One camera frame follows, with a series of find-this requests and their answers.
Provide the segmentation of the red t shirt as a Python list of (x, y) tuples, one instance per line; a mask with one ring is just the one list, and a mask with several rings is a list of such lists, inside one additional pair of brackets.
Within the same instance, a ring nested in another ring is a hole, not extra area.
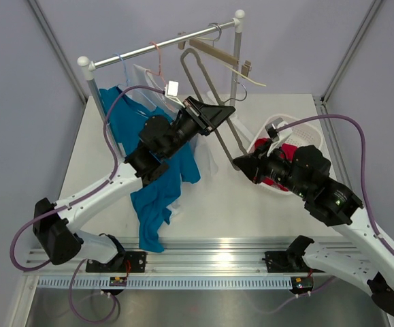
[[(268, 138), (258, 138), (255, 141), (255, 143), (253, 144), (252, 150), (256, 150), (258, 146), (261, 146), (267, 140), (268, 140)], [(294, 156), (296, 150), (297, 150), (297, 147), (292, 145), (292, 144), (283, 144), (280, 147), (280, 151), (282, 153), (281, 157), (283, 159), (286, 159), (289, 162), (292, 162), (292, 159), (293, 159), (293, 156)], [(275, 183), (270, 178), (265, 178), (262, 183), (264, 185), (267, 185), (272, 190), (281, 191), (282, 193), (287, 193), (288, 192), (288, 189), (286, 189), (285, 187), (282, 187), (281, 185)]]

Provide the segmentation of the pink wire hanger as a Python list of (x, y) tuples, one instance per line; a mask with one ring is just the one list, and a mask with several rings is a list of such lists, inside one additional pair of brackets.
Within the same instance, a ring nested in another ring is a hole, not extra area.
[[(167, 84), (167, 82), (165, 81), (165, 79), (163, 77), (163, 72), (162, 72), (161, 50), (157, 46), (157, 44), (155, 44), (154, 42), (150, 42), (150, 44), (153, 45), (156, 48), (156, 51), (157, 51), (157, 54), (158, 54), (159, 63), (158, 63), (157, 70), (152, 71), (150, 69), (147, 69), (144, 74), (145, 74), (146, 81), (148, 82), (148, 86), (149, 87), (153, 87), (153, 88), (156, 88), (156, 89), (159, 89), (159, 90), (163, 90), (164, 86)], [(154, 104), (156, 104), (156, 106), (162, 108), (171, 117), (175, 117), (177, 115), (178, 109), (174, 108), (173, 106), (171, 106), (170, 103), (165, 102), (165, 98), (161, 94), (155, 93), (153, 95), (153, 97), (155, 98), (155, 100), (153, 100), (152, 102)]]

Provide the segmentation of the white t shirt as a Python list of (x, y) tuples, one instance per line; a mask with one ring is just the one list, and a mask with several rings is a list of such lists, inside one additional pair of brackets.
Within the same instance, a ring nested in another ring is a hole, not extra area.
[[(133, 75), (130, 83), (131, 85), (144, 85), (163, 90), (167, 80), (162, 73), (152, 72), (148, 68), (133, 64)], [(159, 107), (171, 118), (176, 118), (178, 109), (166, 102), (162, 95), (146, 89), (137, 89), (131, 94), (134, 101), (145, 106), (150, 112), (154, 112)], [(205, 141), (203, 136), (197, 135), (190, 141), (190, 146), (200, 175), (203, 178), (213, 177), (218, 172), (218, 166), (209, 149), (208, 142)]]

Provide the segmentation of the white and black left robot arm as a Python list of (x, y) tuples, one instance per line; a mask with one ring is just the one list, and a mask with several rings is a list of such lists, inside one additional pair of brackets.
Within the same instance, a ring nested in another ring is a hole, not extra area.
[(111, 175), (55, 203), (47, 198), (36, 203), (33, 232), (52, 264), (80, 256), (111, 272), (119, 271), (125, 250), (118, 240), (109, 234), (83, 232), (82, 226), (119, 199), (154, 183), (188, 141), (216, 131), (235, 112), (233, 106), (209, 105), (193, 97), (177, 103), (180, 109), (174, 121), (164, 115), (146, 120), (136, 149), (114, 166)]

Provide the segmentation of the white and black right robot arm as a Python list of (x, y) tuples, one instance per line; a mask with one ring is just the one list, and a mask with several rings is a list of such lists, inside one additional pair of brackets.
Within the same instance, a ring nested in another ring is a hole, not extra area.
[(382, 244), (384, 232), (373, 231), (361, 199), (330, 177), (331, 163), (315, 146), (299, 147), (292, 160), (287, 160), (280, 149), (268, 153), (270, 145), (267, 141), (254, 152), (236, 157), (234, 165), (254, 184), (268, 178), (299, 196), (313, 218), (347, 238), (367, 259), (356, 261), (298, 236), (281, 264), (294, 271), (314, 269), (342, 279), (394, 317), (394, 255)]

